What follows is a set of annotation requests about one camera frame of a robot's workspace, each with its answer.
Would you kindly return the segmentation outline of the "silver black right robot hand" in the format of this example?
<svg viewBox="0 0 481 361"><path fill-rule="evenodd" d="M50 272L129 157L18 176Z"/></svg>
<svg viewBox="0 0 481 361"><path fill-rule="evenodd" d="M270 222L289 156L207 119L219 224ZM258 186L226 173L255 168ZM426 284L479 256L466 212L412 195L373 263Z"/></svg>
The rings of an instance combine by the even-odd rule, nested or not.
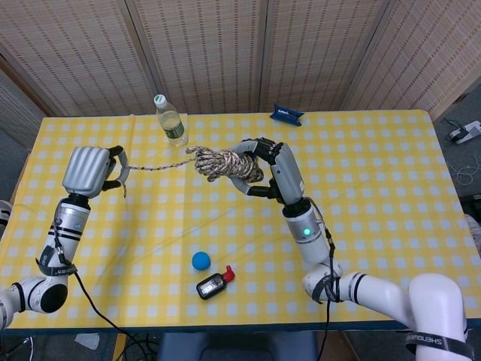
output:
<svg viewBox="0 0 481 361"><path fill-rule="evenodd" d="M272 178L268 187L250 186L239 177L230 177L234 186L243 194L276 199L284 206L301 200L304 195L304 181L288 144L276 143L266 138L246 139L233 146L231 151L239 156L247 154L252 159L257 156L270 166Z"/></svg>

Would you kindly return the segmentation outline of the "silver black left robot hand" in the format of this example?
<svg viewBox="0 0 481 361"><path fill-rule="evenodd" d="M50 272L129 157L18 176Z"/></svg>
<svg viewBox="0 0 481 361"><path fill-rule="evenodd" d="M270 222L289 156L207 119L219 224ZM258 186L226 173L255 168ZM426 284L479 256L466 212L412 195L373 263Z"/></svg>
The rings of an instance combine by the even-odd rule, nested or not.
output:
<svg viewBox="0 0 481 361"><path fill-rule="evenodd" d="M114 180L108 180L119 160L121 170ZM129 176L129 164L126 152L121 146L76 147L69 159L62 185L70 194L78 194L93 199L101 191L120 188Z"/></svg>

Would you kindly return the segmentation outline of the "blue snack packet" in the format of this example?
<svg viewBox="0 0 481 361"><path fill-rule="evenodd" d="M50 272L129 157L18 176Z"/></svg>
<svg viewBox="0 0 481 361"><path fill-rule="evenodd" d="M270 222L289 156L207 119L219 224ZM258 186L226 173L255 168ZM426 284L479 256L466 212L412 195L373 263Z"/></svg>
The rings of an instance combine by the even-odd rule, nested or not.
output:
<svg viewBox="0 0 481 361"><path fill-rule="evenodd" d="M295 111L290 108L285 108L274 104L274 111L270 115L273 120L278 120L284 123L291 124L293 126L301 126L300 118L304 116L304 112Z"/></svg>

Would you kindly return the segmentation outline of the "yellow white checked tablecloth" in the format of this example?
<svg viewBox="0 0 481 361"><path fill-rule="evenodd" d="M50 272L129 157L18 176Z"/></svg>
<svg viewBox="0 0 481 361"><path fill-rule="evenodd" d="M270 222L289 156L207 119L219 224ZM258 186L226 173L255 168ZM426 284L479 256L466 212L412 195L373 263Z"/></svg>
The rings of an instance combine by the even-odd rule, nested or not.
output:
<svg viewBox="0 0 481 361"><path fill-rule="evenodd" d="M479 256L434 127L424 111L314 112L301 126L267 114L189 115L189 142L225 149L246 138L288 144L319 206L346 274L362 272L402 288L436 272L461 288L470 327L481 328ZM184 165L153 115L43 120L0 240L0 290L38 274L62 179L76 146L125 148L136 166L125 188L90 201L91 214L54 314L23 312L10 331L299 324L388 328L351 302L327 308L301 281L303 261L281 205L245 196L226 178L207 181ZM204 251L210 268L197 271ZM235 279L203 300L196 285L230 265Z"/></svg>

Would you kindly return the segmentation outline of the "woven bamboo screen panel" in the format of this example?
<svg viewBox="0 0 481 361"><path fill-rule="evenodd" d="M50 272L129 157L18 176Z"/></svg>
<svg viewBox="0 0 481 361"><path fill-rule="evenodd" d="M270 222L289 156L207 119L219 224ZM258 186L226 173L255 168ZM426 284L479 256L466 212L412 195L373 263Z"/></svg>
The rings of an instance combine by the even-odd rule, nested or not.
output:
<svg viewBox="0 0 481 361"><path fill-rule="evenodd" d="M181 113L259 109L268 0L126 0L159 93Z"/></svg>
<svg viewBox="0 0 481 361"><path fill-rule="evenodd" d="M389 0L342 107L438 120L480 81L481 0Z"/></svg>
<svg viewBox="0 0 481 361"><path fill-rule="evenodd" d="M149 114L128 0L0 0L0 54L53 115Z"/></svg>
<svg viewBox="0 0 481 361"><path fill-rule="evenodd" d="M46 114L0 70L0 129L32 149Z"/></svg>
<svg viewBox="0 0 481 361"><path fill-rule="evenodd" d="M341 109L389 2L267 0L258 109Z"/></svg>

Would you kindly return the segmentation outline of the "clear plastic bottle green label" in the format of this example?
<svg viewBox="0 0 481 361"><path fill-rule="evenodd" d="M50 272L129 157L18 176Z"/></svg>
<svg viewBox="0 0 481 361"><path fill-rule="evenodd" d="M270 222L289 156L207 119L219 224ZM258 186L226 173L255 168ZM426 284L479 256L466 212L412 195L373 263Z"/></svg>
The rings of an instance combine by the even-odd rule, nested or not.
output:
<svg viewBox="0 0 481 361"><path fill-rule="evenodd" d="M188 142L188 135L177 109L167 100L165 95L158 94L153 99L156 106L156 117L168 139L175 146L183 146Z"/></svg>

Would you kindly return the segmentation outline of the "blue ball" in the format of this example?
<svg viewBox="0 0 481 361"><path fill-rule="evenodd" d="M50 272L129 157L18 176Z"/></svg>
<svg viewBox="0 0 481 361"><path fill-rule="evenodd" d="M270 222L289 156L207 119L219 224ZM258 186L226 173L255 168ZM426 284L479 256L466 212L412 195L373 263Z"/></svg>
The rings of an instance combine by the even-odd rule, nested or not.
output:
<svg viewBox="0 0 481 361"><path fill-rule="evenodd" d="M210 256L204 251L198 251L192 255L192 267L197 271L204 271L210 268Z"/></svg>

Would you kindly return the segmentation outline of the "black bottle red cap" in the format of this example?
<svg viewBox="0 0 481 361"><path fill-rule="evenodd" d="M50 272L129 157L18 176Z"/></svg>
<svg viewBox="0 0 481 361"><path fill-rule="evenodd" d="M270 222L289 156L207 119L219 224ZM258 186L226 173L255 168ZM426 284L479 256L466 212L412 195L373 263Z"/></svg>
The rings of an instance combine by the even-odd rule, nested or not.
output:
<svg viewBox="0 0 481 361"><path fill-rule="evenodd" d="M227 284L235 279L235 273L230 265L227 265L223 273L215 273L200 281L196 290L201 299L207 300L223 291Z"/></svg>

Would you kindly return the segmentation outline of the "white paper scrap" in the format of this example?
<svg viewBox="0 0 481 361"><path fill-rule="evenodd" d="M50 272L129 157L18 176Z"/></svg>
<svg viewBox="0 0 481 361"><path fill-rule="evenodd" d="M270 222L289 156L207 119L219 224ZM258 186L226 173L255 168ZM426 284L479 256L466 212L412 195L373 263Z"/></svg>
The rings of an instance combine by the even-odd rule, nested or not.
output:
<svg viewBox="0 0 481 361"><path fill-rule="evenodd" d="M74 341L90 350L97 350L100 335L98 333L79 333L76 334Z"/></svg>

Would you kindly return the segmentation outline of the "yellow floor strip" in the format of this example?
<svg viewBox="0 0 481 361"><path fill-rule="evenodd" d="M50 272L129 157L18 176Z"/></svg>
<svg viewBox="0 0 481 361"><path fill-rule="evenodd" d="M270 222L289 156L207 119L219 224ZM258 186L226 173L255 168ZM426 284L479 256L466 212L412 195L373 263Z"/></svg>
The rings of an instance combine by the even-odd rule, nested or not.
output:
<svg viewBox="0 0 481 361"><path fill-rule="evenodd" d="M127 341L128 338L125 334L120 333L116 336L112 361L120 361L122 359Z"/></svg>

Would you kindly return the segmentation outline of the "white power strip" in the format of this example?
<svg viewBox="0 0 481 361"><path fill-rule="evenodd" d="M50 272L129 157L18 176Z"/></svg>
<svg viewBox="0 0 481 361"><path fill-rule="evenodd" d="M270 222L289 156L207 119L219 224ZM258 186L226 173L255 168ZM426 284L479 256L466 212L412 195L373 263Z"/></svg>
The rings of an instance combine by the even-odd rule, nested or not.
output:
<svg viewBox="0 0 481 361"><path fill-rule="evenodd" d="M481 122L478 120L474 120L466 125L461 125L456 120L444 119L444 121L455 127L455 130L446 136L447 141L451 141L455 144L463 144L469 140L481 136Z"/></svg>

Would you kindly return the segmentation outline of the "black box on floor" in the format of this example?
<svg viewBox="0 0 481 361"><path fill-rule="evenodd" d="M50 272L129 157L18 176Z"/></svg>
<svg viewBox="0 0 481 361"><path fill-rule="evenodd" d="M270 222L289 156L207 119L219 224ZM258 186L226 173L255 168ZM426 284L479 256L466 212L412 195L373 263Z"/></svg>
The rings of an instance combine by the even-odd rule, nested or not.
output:
<svg viewBox="0 0 481 361"><path fill-rule="evenodd" d="M481 193L462 196L459 198L462 210L477 222L481 223Z"/></svg>

